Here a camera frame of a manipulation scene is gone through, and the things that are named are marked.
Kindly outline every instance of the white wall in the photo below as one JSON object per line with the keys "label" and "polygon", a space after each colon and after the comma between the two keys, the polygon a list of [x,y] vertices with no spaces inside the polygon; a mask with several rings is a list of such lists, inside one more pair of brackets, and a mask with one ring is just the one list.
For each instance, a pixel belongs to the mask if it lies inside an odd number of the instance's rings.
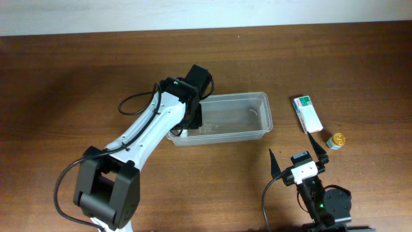
{"label": "white wall", "polygon": [[2,0],[0,35],[412,19],[412,0]]}

